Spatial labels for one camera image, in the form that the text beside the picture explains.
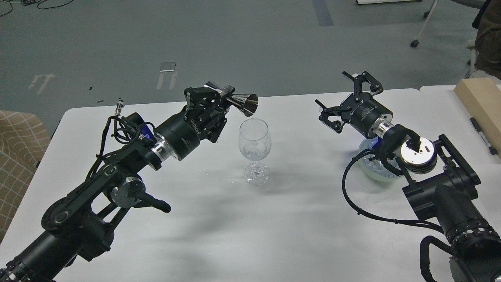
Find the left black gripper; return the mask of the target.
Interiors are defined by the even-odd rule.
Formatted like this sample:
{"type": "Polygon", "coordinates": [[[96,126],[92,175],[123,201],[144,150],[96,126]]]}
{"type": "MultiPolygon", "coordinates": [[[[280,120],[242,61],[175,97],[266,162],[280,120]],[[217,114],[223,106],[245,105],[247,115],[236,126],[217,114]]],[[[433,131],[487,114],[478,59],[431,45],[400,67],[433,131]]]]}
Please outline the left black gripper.
{"type": "Polygon", "coordinates": [[[183,160],[203,140],[216,143],[227,123],[228,109],[214,106],[220,93],[211,88],[184,90],[186,106],[155,129],[155,153],[161,160],[173,157],[183,160]]]}

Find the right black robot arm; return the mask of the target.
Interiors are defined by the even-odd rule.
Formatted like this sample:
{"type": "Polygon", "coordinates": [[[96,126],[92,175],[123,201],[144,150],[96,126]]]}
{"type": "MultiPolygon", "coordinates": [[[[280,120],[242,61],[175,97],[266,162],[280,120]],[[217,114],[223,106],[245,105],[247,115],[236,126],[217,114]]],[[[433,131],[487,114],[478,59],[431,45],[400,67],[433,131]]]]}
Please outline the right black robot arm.
{"type": "Polygon", "coordinates": [[[382,84],[369,72],[356,76],[343,72],[353,82],[353,92],[338,106],[320,106],[319,120],[336,133],[349,124],[376,144],[358,152],[345,168],[341,189],[346,202],[367,218],[433,229],[447,239],[426,236],[419,246],[419,267],[426,282],[433,282],[430,245],[450,255],[451,275],[456,282],[500,281],[500,235],[481,215],[473,200],[481,183],[477,173],[444,135],[436,141],[423,138],[401,124],[392,124],[393,112],[374,97],[382,84]],[[358,207],[348,196],[346,178],[356,162],[368,156],[393,175],[402,175],[408,185],[402,191],[416,220],[389,219],[358,207]]]}

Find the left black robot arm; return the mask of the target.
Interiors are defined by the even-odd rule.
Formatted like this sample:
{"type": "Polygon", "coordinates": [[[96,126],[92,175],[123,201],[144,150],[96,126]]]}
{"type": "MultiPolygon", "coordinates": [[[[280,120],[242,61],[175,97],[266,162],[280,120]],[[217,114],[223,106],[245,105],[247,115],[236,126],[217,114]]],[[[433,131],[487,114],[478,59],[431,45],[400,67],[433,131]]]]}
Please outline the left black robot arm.
{"type": "Polygon", "coordinates": [[[41,220],[43,234],[1,269],[1,281],[52,282],[77,256],[90,261],[109,251],[116,227],[131,208],[170,212],[168,203],[147,194],[139,171],[145,166],[159,170],[168,157],[182,160],[204,139],[215,143],[235,91],[211,81],[187,88],[186,106],[152,130],[137,113],[120,117],[124,103],[118,101],[101,143],[114,123],[123,148],[108,154],[100,149],[86,180],[48,207],[41,220]]]}

